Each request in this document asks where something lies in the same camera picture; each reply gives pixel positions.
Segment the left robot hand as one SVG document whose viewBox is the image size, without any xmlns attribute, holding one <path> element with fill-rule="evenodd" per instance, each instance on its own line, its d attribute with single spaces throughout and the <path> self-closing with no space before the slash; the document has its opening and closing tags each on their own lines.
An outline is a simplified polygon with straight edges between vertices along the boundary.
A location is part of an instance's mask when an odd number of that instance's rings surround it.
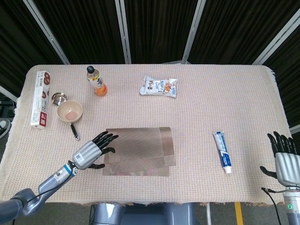
<svg viewBox="0 0 300 225">
<path fill-rule="evenodd" d="M 95 164 L 94 162 L 102 155 L 109 152 L 115 153 L 113 147 L 107 147 L 118 135 L 104 131 L 97 135 L 93 140 L 84 144 L 76 153 L 73 154 L 73 162 L 79 170 L 102 169 L 105 164 Z"/>
</svg>

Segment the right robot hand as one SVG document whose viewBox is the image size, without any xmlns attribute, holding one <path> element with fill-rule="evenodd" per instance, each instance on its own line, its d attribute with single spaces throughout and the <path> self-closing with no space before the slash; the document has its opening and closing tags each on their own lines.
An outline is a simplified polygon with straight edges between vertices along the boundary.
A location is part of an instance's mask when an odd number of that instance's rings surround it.
<svg viewBox="0 0 300 225">
<path fill-rule="evenodd" d="M 277 179 L 284 187 L 299 187 L 300 151 L 296 148 L 294 140 L 276 131 L 273 134 L 268 133 L 267 136 L 271 143 L 276 170 L 272 172 L 264 166 L 260 166 L 260 170 L 265 175 Z"/>
</svg>

